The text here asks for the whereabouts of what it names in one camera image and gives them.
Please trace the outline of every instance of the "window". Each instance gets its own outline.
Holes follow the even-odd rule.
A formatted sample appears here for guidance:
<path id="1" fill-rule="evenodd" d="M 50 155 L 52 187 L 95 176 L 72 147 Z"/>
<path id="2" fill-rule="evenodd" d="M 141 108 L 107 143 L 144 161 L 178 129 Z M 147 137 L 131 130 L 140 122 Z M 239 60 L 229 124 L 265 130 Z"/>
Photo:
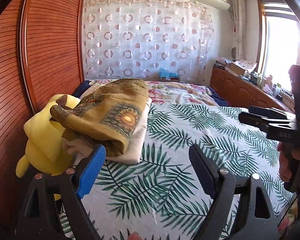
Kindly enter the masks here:
<path id="1" fill-rule="evenodd" d="M 288 70 L 300 65 L 300 22 L 283 0 L 258 0 L 258 71 L 291 93 Z"/>

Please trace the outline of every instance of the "wooden wardrobe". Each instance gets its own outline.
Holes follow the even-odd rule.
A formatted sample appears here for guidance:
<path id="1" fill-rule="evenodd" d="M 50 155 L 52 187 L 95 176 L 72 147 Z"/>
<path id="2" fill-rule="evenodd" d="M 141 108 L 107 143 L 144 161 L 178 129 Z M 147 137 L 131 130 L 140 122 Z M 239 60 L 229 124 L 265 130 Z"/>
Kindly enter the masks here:
<path id="1" fill-rule="evenodd" d="M 14 223 L 29 179 L 15 168 L 24 155 L 24 123 L 55 94 L 83 81 L 83 0 L 12 0 L 0 15 L 0 225 Z"/>

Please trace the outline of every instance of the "cabinet door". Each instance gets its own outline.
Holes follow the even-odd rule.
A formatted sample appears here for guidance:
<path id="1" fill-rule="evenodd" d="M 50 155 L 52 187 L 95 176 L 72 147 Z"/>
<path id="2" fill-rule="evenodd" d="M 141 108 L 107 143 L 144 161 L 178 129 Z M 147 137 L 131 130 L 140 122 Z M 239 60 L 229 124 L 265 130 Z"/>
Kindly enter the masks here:
<path id="1" fill-rule="evenodd" d="M 256 104 L 255 106 L 259 107 L 275 107 L 277 109 L 284 110 L 279 104 L 277 104 L 274 99 L 263 93 L 262 91 L 258 90 L 256 92 Z"/>
<path id="2" fill-rule="evenodd" d="M 236 107 L 249 108 L 250 106 L 255 105 L 253 91 L 251 91 L 251 89 L 248 86 L 239 87 L 236 100 Z"/>
<path id="3" fill-rule="evenodd" d="M 211 87 L 217 92 L 218 95 L 221 96 L 223 91 L 223 70 L 220 70 L 216 67 L 212 69 L 212 75 L 210 80 Z"/>
<path id="4" fill-rule="evenodd" d="M 230 106 L 237 106 L 238 105 L 238 84 L 235 77 L 228 73 L 227 76 L 223 78 L 223 95 L 221 96 L 225 100 L 227 100 L 230 103 Z"/>

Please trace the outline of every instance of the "blue gripper pad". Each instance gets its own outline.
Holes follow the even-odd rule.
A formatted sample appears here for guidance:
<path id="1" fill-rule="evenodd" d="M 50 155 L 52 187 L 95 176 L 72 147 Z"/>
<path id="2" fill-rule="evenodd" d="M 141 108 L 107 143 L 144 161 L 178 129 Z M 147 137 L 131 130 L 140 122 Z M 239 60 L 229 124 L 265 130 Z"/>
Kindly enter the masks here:
<path id="1" fill-rule="evenodd" d="M 93 183 L 95 182 L 101 167 L 106 160 L 106 148 L 103 145 L 100 145 L 100 147 L 98 149 L 94 149 L 94 151 L 95 150 L 96 153 L 90 153 L 94 154 L 94 156 L 87 164 L 79 179 L 79 187 L 77 189 L 77 196 L 79 199 L 82 199 L 84 195 L 90 193 Z"/>

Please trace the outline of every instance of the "yellow plush toy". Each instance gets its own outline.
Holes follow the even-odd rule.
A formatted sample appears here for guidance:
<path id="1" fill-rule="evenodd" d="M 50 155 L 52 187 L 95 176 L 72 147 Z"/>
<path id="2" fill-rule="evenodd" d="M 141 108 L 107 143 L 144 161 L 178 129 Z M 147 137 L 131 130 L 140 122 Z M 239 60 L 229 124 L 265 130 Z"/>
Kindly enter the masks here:
<path id="1" fill-rule="evenodd" d="M 55 95 L 42 111 L 25 123 L 23 128 L 29 139 L 25 155 L 16 167 L 16 175 L 19 178 L 24 176 L 30 163 L 39 171 L 52 175 L 61 174 L 71 165 L 72 156 L 61 147 L 61 136 L 65 128 L 58 122 L 50 120 L 50 108 L 57 105 L 58 100 L 70 108 L 74 108 L 80 102 L 80 99 L 71 95 Z"/>

